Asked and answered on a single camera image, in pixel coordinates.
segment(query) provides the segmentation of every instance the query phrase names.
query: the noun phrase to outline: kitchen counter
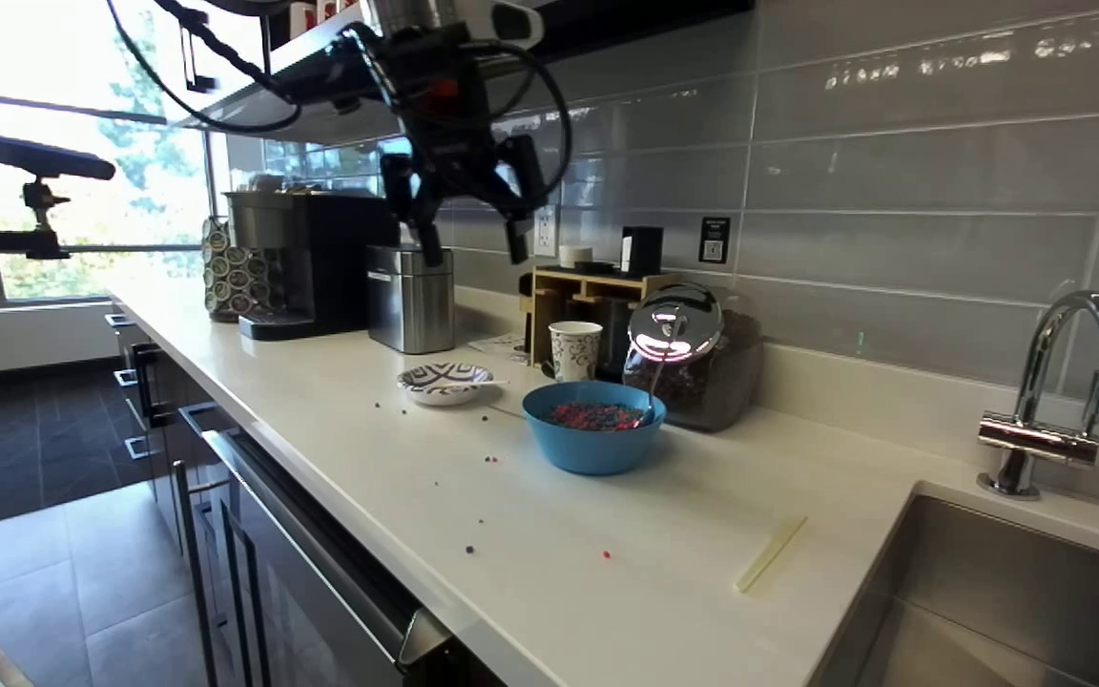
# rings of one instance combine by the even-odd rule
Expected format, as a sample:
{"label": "kitchen counter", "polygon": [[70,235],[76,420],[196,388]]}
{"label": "kitchen counter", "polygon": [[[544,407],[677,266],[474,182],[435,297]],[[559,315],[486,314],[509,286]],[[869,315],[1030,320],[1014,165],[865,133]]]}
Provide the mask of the kitchen counter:
{"label": "kitchen counter", "polygon": [[[879,414],[921,392],[838,400],[899,370],[776,350],[744,422],[669,428],[650,469],[573,478],[520,414],[543,370],[497,341],[446,355],[367,330],[255,343],[212,324],[198,286],[123,286],[119,302],[509,684],[806,684],[914,487],[1099,547],[1094,500],[974,487],[975,414],[939,412],[969,433],[941,455]],[[504,388],[418,407],[397,374],[431,360],[486,366]],[[1011,407],[979,384],[939,395]]]}

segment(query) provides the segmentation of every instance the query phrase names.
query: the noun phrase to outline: sink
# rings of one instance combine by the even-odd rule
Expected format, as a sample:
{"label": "sink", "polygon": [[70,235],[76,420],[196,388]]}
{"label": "sink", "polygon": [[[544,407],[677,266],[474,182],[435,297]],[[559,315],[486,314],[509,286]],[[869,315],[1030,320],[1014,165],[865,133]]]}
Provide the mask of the sink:
{"label": "sink", "polygon": [[814,684],[1099,684],[1099,552],[914,497]]}

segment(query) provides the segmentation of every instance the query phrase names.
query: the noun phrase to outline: cup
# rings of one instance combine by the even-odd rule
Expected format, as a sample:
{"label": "cup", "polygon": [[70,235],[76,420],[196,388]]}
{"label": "cup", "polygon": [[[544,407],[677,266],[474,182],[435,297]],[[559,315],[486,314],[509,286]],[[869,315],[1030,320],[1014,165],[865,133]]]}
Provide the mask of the cup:
{"label": "cup", "polygon": [[556,380],[596,379],[599,324],[596,320],[549,320],[549,360]]}
{"label": "cup", "polygon": [[590,248],[587,244],[559,244],[556,248],[556,266],[573,269],[579,264],[590,264]]}

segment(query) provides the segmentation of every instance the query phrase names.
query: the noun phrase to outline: blue bowl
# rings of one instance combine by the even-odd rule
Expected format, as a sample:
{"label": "blue bowl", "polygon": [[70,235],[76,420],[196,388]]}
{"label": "blue bowl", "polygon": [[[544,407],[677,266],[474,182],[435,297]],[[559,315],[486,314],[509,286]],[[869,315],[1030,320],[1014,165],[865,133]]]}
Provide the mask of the blue bowl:
{"label": "blue bowl", "polygon": [[[622,407],[633,412],[637,428],[567,428],[556,422],[559,407]],[[521,414],[535,428],[543,455],[565,474],[624,474],[656,455],[656,433],[665,428],[665,400],[633,384],[615,380],[556,380],[521,395]]]}

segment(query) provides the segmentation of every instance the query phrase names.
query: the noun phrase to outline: small bowl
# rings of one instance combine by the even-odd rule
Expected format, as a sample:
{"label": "small bowl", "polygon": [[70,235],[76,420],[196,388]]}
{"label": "small bowl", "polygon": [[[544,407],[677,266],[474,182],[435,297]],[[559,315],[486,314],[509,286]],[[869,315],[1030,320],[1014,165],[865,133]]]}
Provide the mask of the small bowl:
{"label": "small bowl", "polygon": [[416,406],[468,406],[497,388],[488,370],[456,364],[413,366],[397,380]]}
{"label": "small bowl", "polygon": [[[633,414],[637,428],[610,428],[605,420],[590,428],[565,422],[565,420],[575,420],[579,412],[582,420],[605,414],[596,407],[622,407],[617,420]],[[646,388],[633,388],[633,384],[556,380],[556,384],[543,384],[526,392],[521,414],[543,455],[556,469],[605,478],[605,474],[628,474],[656,455],[656,433],[665,428],[669,407],[659,395],[650,395]]]}

